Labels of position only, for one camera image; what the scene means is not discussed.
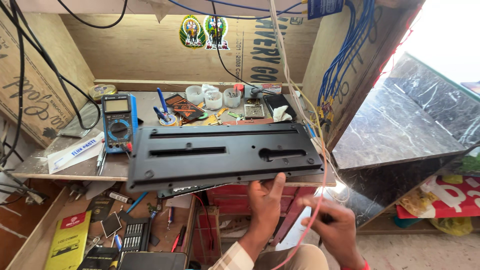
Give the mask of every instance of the screwdriver bit set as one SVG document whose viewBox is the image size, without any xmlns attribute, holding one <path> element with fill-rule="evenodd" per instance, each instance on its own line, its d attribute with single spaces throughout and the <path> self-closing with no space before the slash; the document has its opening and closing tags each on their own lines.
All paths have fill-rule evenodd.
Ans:
<svg viewBox="0 0 480 270">
<path fill-rule="evenodd" d="M 147 251 L 149 236 L 150 218 L 128 220 L 120 250 L 120 261 L 128 251 Z"/>
</svg>

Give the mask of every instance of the knee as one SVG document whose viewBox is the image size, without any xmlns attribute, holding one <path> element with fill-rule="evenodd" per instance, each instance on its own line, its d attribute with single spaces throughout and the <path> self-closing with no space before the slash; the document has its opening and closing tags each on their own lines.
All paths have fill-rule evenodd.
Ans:
<svg viewBox="0 0 480 270">
<path fill-rule="evenodd" d="M 292 258 L 292 263 L 295 270 L 320 270 L 328 269 L 325 254 L 316 245 L 300 245 L 297 252 Z"/>
<path fill-rule="evenodd" d="M 324 253 L 316 245 L 303 244 L 299 246 L 297 253 L 300 256 L 324 256 Z"/>
</svg>

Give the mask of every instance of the red lid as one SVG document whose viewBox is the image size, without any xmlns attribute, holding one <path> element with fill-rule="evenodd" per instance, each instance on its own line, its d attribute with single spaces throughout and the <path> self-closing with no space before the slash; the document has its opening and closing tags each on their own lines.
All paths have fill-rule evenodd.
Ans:
<svg viewBox="0 0 480 270">
<path fill-rule="evenodd" d="M 243 87 L 243 84 L 235 84 L 235 85 L 233 86 L 233 89 L 236 89 L 236 90 L 238 90 L 238 91 L 243 92 L 244 87 Z"/>
</svg>

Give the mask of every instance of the black plastic panel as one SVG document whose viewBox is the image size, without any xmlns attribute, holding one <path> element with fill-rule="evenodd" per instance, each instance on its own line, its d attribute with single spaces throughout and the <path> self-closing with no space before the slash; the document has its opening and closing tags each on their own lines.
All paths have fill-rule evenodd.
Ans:
<svg viewBox="0 0 480 270">
<path fill-rule="evenodd" d="M 142 127 L 134 145 L 132 192 L 323 173 L 299 123 Z"/>
</svg>

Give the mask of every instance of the human hand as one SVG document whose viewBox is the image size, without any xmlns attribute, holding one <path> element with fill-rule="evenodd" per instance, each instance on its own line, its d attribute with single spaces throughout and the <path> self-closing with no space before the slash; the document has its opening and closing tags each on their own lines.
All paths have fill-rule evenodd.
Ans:
<svg viewBox="0 0 480 270">
<path fill-rule="evenodd" d="M 270 237 L 280 219 L 280 199 L 285 186 L 285 174 L 260 183 L 251 181 L 248 185 L 248 202 L 252 211 L 250 227 L 259 226 L 265 236 Z"/>
<path fill-rule="evenodd" d="M 280 219 L 280 199 L 285 186 L 285 174 L 276 175 L 268 182 L 251 181 L 248 202 L 252 212 L 250 226 L 239 244 L 255 262 L 263 247 L 273 235 Z"/>
<path fill-rule="evenodd" d="M 297 203 L 303 206 L 310 206 L 314 210 L 320 198 L 312 195 L 305 196 L 299 198 Z M 356 228 L 353 211 L 323 197 L 319 207 L 312 229 L 321 236 L 325 248 L 335 257 L 340 267 L 352 270 L 363 269 L 365 260 L 358 251 L 355 242 Z M 322 214 L 329 214 L 334 221 L 330 224 L 321 222 L 320 217 Z M 306 226 L 310 220 L 311 218 L 304 218 L 301 224 Z"/>
</svg>

